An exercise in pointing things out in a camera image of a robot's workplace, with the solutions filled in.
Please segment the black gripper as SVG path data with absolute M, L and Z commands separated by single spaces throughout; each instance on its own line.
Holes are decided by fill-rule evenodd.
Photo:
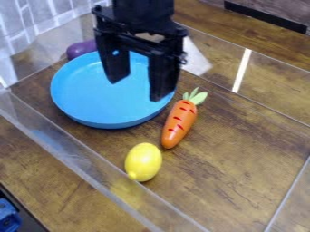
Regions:
M 148 56 L 150 99 L 158 102 L 175 90 L 187 63 L 187 29 L 174 20 L 175 0 L 112 0 L 92 8 L 95 40 L 108 81 L 130 74 L 130 53 Z

